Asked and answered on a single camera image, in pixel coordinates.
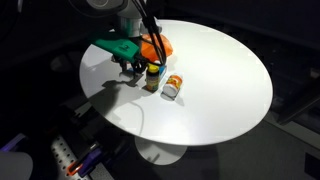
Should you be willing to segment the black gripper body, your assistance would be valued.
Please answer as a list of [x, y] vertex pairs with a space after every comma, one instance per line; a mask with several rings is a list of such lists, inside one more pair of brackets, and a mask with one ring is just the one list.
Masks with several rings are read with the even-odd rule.
[[146, 70], [146, 67], [147, 67], [147, 62], [143, 60], [141, 57], [135, 57], [134, 60], [130, 62], [129, 60], [125, 60], [121, 57], [113, 55], [111, 58], [111, 61], [118, 63], [120, 67], [121, 67], [121, 64], [126, 63], [128, 70], [131, 70], [132, 72], [134, 67], [140, 67], [143, 72]]

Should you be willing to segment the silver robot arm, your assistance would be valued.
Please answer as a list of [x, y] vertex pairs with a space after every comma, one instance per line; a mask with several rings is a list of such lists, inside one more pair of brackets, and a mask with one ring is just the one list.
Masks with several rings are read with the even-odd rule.
[[149, 43], [160, 58], [160, 64], [166, 62], [163, 43], [154, 16], [146, 9], [145, 0], [68, 0], [80, 14], [89, 18], [117, 16], [115, 30], [102, 32], [91, 38], [91, 43], [115, 56], [121, 68], [127, 68], [129, 62], [133, 74], [141, 74], [150, 59], [141, 52], [142, 29], [152, 35]]

